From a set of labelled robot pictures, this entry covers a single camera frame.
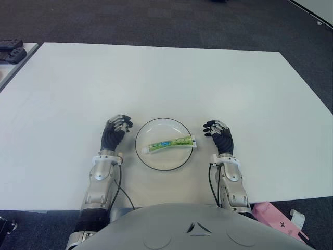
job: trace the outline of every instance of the white wall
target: white wall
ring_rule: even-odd
[[[333,0],[295,0],[295,2],[333,25]]]

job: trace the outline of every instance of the wire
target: wire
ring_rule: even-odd
[[[121,157],[120,155],[117,155],[117,156],[121,159],[121,163],[120,164],[123,164],[123,162],[124,162],[123,157]]]
[[[114,195],[114,198],[113,198],[113,200],[111,202],[111,205],[110,205],[110,208],[109,208],[109,212],[108,212],[109,213],[109,217],[110,217],[110,213],[111,213],[111,209],[113,207],[113,204],[116,201],[116,198],[118,196],[120,185],[121,185],[121,165],[119,165],[119,186],[117,188],[116,194]]]
[[[125,190],[122,189],[122,188],[118,185],[118,183],[117,183],[116,180],[114,180],[114,182],[116,183],[117,187],[119,187],[120,190],[124,193],[124,195],[126,195],[127,199],[129,199],[129,201],[130,201],[130,203],[131,203],[131,205],[132,205],[133,210],[135,210],[135,207],[134,207],[134,205],[133,205],[133,202],[131,201],[130,197],[126,194]]]
[[[209,164],[209,169],[208,169],[208,180],[209,180],[209,186],[210,186],[210,189],[212,190],[212,193],[214,195],[214,198],[215,198],[215,201],[216,201],[216,204],[218,207],[220,207],[219,205],[219,202],[217,201],[217,198],[216,198],[216,195],[215,195],[215,192],[214,192],[214,189],[213,189],[213,186],[212,186],[212,182],[210,180],[210,169],[212,168],[212,165]]]
[[[217,181],[217,201],[218,201],[219,207],[221,207],[221,205],[220,205],[220,176],[221,176],[221,167],[219,167],[219,180]]]

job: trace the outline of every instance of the pink package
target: pink package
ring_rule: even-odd
[[[255,204],[253,208],[253,216],[261,223],[277,229],[295,239],[305,243],[298,234],[301,233],[307,240],[309,238],[299,230],[284,214],[269,202]]]

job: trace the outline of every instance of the glass plate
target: glass plate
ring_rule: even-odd
[[[140,160],[148,167],[161,171],[173,170],[187,162],[191,156],[192,147],[168,147],[150,154],[142,154],[141,149],[151,143],[190,135],[187,128],[180,122],[170,118],[158,118],[147,122],[139,130],[135,140],[135,150]]]

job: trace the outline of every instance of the green toothpaste tube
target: green toothpaste tube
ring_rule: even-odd
[[[158,143],[152,143],[148,145],[147,147],[144,147],[141,149],[142,154],[148,154],[155,152],[159,149],[171,147],[171,146],[189,146],[189,147],[197,147],[196,139],[194,135],[187,136],[183,138],[177,138],[170,141],[165,142],[158,142]]]

